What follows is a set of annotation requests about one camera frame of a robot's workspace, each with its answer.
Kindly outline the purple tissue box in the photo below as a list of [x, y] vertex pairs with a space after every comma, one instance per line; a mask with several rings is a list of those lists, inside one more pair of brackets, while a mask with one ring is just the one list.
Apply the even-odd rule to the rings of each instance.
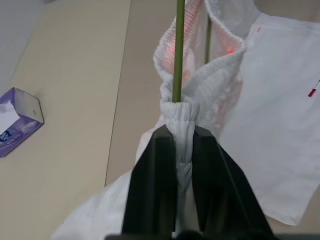
[[8, 101], [14, 106], [19, 120], [0, 134], [0, 158], [6, 157], [45, 123], [40, 101], [35, 96], [13, 87], [0, 97], [0, 104]]

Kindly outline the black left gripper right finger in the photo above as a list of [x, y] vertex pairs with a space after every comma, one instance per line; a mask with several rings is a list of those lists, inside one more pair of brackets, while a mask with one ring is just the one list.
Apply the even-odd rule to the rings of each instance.
[[192, 188], [205, 240], [276, 240], [242, 169], [199, 126], [193, 135]]

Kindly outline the white tissue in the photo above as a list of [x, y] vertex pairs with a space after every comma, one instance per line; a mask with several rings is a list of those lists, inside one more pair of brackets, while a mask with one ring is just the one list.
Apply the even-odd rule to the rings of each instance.
[[20, 117], [10, 100], [0, 104], [0, 135], [19, 119]]

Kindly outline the green wire hanger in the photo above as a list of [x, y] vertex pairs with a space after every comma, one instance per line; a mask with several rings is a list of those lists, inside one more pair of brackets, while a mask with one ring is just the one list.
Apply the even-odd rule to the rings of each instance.
[[[184, 47], [184, 24], [185, 24], [185, 1], [177, 0], [176, 7], [176, 27], [175, 27], [175, 48], [174, 48], [174, 70], [173, 70], [173, 90], [172, 102], [181, 102], [182, 76], [183, 76], [183, 47]], [[207, 14], [206, 40], [205, 40], [205, 58], [204, 63], [210, 60], [211, 51], [211, 30], [212, 21]]]

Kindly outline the white ribbed garment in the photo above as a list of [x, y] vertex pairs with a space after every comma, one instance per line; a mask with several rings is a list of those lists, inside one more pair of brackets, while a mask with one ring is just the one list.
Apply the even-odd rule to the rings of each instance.
[[[207, 14], [210, 58], [205, 63]], [[270, 16], [254, 0], [185, 0], [181, 102], [172, 101], [176, 17], [153, 54], [160, 116], [175, 142], [170, 235], [124, 234], [134, 167], [71, 213], [50, 240], [205, 240], [192, 184], [196, 127], [241, 168], [267, 218], [296, 226], [320, 186], [320, 23]]]

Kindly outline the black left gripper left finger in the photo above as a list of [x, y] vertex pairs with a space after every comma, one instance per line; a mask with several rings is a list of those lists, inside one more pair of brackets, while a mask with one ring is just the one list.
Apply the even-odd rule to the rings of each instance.
[[177, 212], [176, 145], [163, 125], [156, 129], [130, 177], [122, 233], [171, 235]]

